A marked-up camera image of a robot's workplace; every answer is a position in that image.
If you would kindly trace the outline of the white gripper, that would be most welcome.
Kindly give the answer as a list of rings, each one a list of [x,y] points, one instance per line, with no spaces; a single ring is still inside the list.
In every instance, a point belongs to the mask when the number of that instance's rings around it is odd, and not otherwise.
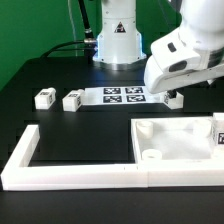
[[[224,76],[224,48],[204,51],[187,47],[179,30],[151,45],[144,83],[152,94],[174,90]]]

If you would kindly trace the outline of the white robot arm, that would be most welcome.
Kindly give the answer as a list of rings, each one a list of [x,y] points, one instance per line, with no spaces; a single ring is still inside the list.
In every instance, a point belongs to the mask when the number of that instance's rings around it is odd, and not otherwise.
[[[152,94],[224,76],[224,0],[167,0],[180,25],[143,52],[136,28],[136,0],[101,0],[102,30],[96,65],[113,70],[146,62],[144,83]]]

